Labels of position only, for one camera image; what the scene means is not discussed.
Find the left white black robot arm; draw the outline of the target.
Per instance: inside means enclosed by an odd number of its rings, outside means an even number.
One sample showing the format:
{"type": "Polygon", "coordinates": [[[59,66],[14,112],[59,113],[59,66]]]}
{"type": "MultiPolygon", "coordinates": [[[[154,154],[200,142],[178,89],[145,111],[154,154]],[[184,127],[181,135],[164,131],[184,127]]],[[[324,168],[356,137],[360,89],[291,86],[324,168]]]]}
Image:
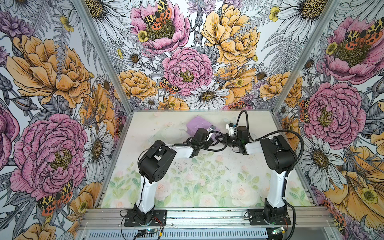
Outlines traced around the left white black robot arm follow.
{"type": "Polygon", "coordinates": [[[167,211],[155,208],[155,195],[160,180],[165,177],[174,160],[192,159],[198,156],[201,150],[219,152],[220,149],[212,147],[222,138],[222,133],[218,131],[199,128],[194,136],[183,143],[166,144],[157,140],[150,148],[143,151],[138,159],[142,181],[139,198],[134,207],[125,213],[122,225],[124,227],[163,228],[166,225],[167,211]]]}

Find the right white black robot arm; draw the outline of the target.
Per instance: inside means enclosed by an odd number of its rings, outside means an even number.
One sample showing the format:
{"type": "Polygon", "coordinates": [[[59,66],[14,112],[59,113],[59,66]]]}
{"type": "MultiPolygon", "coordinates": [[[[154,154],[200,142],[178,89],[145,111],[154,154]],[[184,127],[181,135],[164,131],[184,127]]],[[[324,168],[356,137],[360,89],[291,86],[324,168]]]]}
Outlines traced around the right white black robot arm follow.
{"type": "Polygon", "coordinates": [[[239,153],[245,156],[263,154],[267,166],[272,171],[270,190],[265,198],[264,208],[247,210],[246,216],[250,224],[290,225],[285,192],[290,168],[296,162],[297,156],[281,135],[283,131],[274,131],[252,142],[247,127],[237,127],[230,123],[226,125],[226,129],[230,147],[237,148],[239,153]]]}

